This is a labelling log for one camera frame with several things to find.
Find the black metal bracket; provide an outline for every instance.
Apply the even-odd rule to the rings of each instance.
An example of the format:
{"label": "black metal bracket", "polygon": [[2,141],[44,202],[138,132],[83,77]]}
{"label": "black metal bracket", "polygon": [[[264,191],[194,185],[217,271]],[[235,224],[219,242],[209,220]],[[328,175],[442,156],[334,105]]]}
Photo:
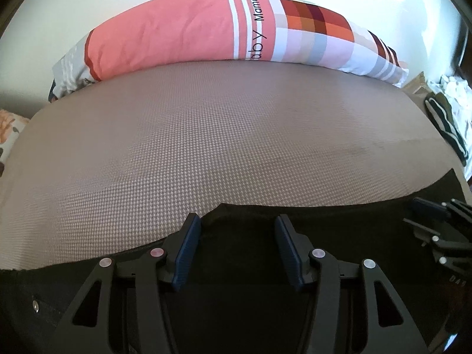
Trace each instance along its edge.
{"label": "black metal bracket", "polygon": [[465,286],[467,280],[472,278],[472,243],[457,229],[472,230],[472,206],[457,199],[437,204],[416,197],[411,208],[415,214],[440,221],[439,225],[456,239],[448,241],[440,231],[403,219],[412,227],[414,236],[422,241],[422,245],[431,247],[434,260],[448,269],[449,281]]}
{"label": "black metal bracket", "polygon": [[171,354],[159,284],[166,283],[178,291],[185,283],[200,232],[200,218],[191,213],[162,247],[148,250],[139,259],[125,262],[101,259],[59,322],[50,353],[128,353],[126,307],[119,291],[120,281],[128,281],[136,289],[140,353]]}
{"label": "black metal bracket", "polygon": [[[334,354],[341,284],[355,278],[362,281],[366,299],[367,344],[361,353],[429,353],[412,316],[378,264],[372,260],[361,264],[343,262],[321,248],[313,248],[306,235],[296,233],[287,215],[276,219],[275,236],[294,288],[312,291],[312,285],[317,285],[307,353]],[[397,324],[382,326],[379,322],[377,287],[383,287],[395,307],[400,319]]]}

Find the gray mattress cover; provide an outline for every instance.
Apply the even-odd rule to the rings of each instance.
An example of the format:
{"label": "gray mattress cover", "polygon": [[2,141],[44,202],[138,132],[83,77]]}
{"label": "gray mattress cover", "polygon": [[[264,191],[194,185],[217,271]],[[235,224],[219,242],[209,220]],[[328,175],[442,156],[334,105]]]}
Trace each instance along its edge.
{"label": "gray mattress cover", "polygon": [[271,62],[156,67],[34,116],[0,179],[0,268],[143,245],[221,202],[391,199],[450,168],[461,177],[426,116],[385,82]]}

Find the silver screw head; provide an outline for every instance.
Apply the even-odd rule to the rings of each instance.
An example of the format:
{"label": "silver screw head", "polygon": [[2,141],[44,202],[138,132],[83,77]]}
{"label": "silver screw head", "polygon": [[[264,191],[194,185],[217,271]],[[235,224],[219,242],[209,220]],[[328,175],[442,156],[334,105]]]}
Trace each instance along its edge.
{"label": "silver screw head", "polygon": [[373,269],[375,267],[375,262],[372,260],[364,260],[364,266],[368,269]]}
{"label": "silver screw head", "polygon": [[316,257],[316,258],[323,258],[326,255],[323,249],[313,249],[312,254],[313,254],[313,257]]}
{"label": "silver screw head", "polygon": [[103,268],[107,268],[108,266],[110,266],[112,264],[112,259],[111,258],[102,258],[100,260],[100,266],[103,267]]}
{"label": "silver screw head", "polygon": [[150,254],[153,256],[153,257],[161,257],[164,255],[164,249],[160,248],[160,247],[156,247],[154,249],[152,249],[150,251]]}

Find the clothes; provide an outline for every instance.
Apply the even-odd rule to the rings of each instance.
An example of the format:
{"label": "clothes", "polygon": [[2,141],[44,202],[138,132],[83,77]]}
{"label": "clothes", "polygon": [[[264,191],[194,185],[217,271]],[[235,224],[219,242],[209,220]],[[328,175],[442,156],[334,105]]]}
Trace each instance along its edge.
{"label": "clothes", "polygon": [[[221,204],[201,219],[200,242],[187,284],[180,293],[164,295],[179,352],[296,352],[312,298],[296,293],[288,284],[273,235],[274,219],[281,213],[290,217],[298,233],[338,260],[375,260],[428,344],[445,320],[448,299],[437,289],[438,265],[431,252],[421,247],[402,222],[410,217],[408,204],[415,196],[435,202],[463,199],[461,185],[450,171],[419,192],[366,205]],[[157,241],[110,256],[117,261],[134,259],[160,245]],[[62,313],[98,260],[0,271],[0,312],[30,352],[46,352]],[[133,299],[132,291],[128,297]],[[37,313],[33,300],[39,305]],[[128,329],[129,344],[138,351],[135,321],[128,321]],[[0,352],[12,352],[2,339]]]}
{"label": "clothes", "polygon": [[466,166],[469,158],[469,151],[466,148],[466,143],[462,135],[455,127],[454,119],[452,117],[452,108],[448,100],[442,93],[434,95],[428,94],[424,99],[427,114],[437,131],[443,138],[452,146],[457,156]]}

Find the pink pillow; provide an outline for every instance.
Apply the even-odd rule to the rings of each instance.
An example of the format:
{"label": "pink pillow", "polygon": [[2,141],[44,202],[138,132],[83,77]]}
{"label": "pink pillow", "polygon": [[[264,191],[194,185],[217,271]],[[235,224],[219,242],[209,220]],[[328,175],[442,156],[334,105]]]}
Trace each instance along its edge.
{"label": "pink pillow", "polygon": [[259,60],[320,65],[401,86],[395,51],[329,9],[296,0],[151,0],[93,29],[53,67],[50,100],[157,65]]}

